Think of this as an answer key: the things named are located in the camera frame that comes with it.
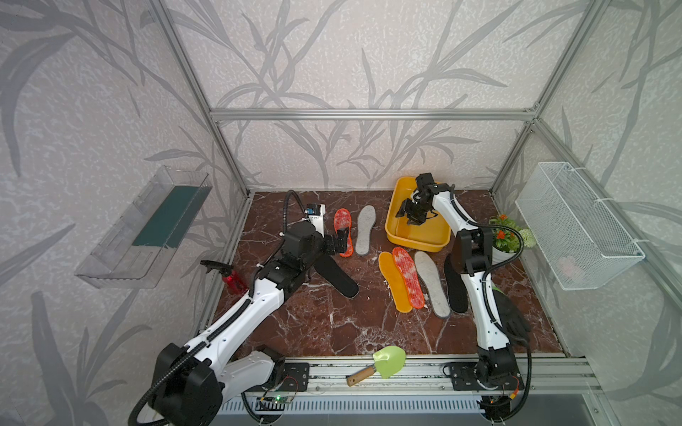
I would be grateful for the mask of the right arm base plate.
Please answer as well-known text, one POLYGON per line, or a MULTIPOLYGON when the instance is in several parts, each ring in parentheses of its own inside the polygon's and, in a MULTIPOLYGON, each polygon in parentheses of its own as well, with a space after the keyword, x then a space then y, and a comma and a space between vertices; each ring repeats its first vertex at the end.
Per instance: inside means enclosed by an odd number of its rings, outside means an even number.
POLYGON ((498 378, 483 380, 478 376, 477 366, 478 363, 474 361, 449 362, 442 365, 442 374, 451 381, 454 391, 513 393, 526 388, 518 367, 498 378))

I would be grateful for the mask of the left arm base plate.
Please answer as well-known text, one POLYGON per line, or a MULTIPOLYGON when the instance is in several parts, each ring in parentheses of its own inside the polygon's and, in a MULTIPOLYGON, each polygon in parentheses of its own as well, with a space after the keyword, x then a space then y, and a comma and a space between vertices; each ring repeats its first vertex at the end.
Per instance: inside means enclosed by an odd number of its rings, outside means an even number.
POLYGON ((251 392, 276 390, 279 392, 306 392, 309 384, 311 365, 307 362, 284 362, 276 364, 271 376, 251 392))

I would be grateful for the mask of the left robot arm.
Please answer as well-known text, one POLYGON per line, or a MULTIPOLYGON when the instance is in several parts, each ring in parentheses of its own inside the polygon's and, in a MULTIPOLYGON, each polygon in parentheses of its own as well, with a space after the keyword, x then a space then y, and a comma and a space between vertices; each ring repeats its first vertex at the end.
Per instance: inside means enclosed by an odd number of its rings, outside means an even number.
POLYGON ((184 346, 167 345, 157 357, 150 388, 131 410, 128 424, 140 424, 144 408, 154 410, 158 425, 209 425, 225 401, 276 377, 274 353, 253 351, 234 360, 239 347, 273 312, 295 294, 309 271, 315 271, 347 298, 358 284, 334 257, 353 248, 351 225, 325 234, 323 213, 302 209, 302 221, 282 223, 281 239, 252 275, 236 305, 184 346))

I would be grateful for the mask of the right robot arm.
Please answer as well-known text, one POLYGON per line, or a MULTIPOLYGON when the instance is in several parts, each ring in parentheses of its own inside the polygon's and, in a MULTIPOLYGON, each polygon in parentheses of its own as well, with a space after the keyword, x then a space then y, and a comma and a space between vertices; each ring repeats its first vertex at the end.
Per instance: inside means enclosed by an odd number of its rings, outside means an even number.
POLYGON ((476 222, 459 203, 453 186, 435 182, 430 173, 420 174, 414 181, 416 189, 402 201, 396 216, 416 226, 443 218, 456 236, 443 269, 450 309, 471 310, 475 321, 478 361, 472 379, 490 390, 508 381, 521 385, 514 348, 530 349, 531 326, 493 283, 493 271, 509 263, 493 263, 494 227, 476 222))

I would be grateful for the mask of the yellow insole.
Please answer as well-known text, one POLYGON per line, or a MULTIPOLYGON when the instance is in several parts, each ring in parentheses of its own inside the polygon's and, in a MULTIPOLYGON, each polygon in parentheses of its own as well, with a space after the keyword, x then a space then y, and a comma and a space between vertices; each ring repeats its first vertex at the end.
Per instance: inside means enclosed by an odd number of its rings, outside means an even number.
POLYGON ((378 256, 378 265, 390 289, 396 310, 401 313, 411 312, 413 307, 408 299, 408 291, 403 276, 394 264, 393 255, 381 252, 378 256))

